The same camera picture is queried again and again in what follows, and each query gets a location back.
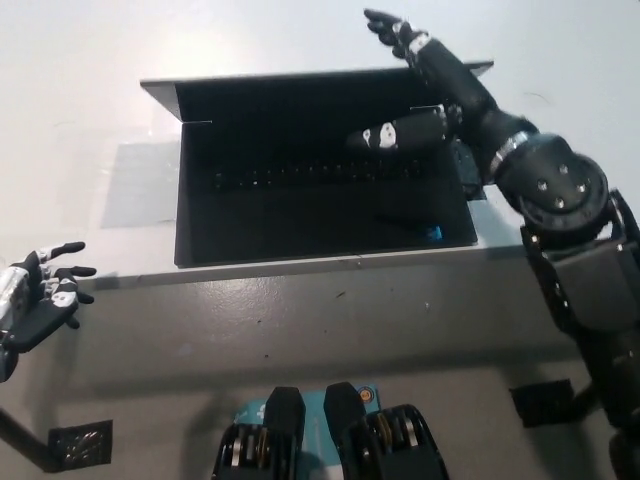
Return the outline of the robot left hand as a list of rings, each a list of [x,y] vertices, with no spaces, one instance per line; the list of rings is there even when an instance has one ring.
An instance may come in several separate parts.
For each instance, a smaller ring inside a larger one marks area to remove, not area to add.
[[[74,318],[94,297],[79,289],[79,278],[92,277],[92,267],[55,267],[50,262],[84,250],[82,241],[30,252],[1,272],[1,348],[22,354],[31,351],[60,327],[79,327]]]

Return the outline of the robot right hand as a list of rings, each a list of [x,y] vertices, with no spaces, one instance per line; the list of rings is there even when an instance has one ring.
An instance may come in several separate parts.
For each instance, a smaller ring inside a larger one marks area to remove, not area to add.
[[[348,148],[382,154],[416,152],[459,136],[470,145],[495,151],[522,129],[521,121],[500,110],[469,67],[430,33],[382,11],[366,9],[364,15],[368,29],[395,57],[407,62],[436,96],[436,105],[352,133],[346,140]]]

